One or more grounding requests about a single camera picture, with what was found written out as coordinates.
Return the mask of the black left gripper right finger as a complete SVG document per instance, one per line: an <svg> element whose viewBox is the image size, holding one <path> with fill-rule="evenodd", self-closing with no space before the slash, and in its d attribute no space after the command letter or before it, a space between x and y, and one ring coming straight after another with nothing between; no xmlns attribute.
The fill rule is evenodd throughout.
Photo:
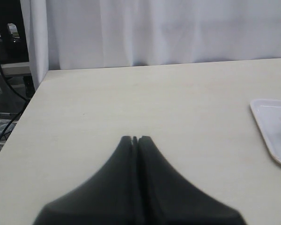
<svg viewBox="0 0 281 225"><path fill-rule="evenodd" d="M152 138L138 141L140 187L149 225L244 225L234 208L207 195L167 161Z"/></svg>

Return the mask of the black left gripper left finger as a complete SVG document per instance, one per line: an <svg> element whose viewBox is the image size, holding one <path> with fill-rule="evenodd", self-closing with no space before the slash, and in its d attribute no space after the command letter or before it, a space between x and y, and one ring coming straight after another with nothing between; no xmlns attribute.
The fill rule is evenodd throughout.
<svg viewBox="0 0 281 225"><path fill-rule="evenodd" d="M123 136L107 162L85 183L46 204L36 225L139 225L137 139Z"/></svg>

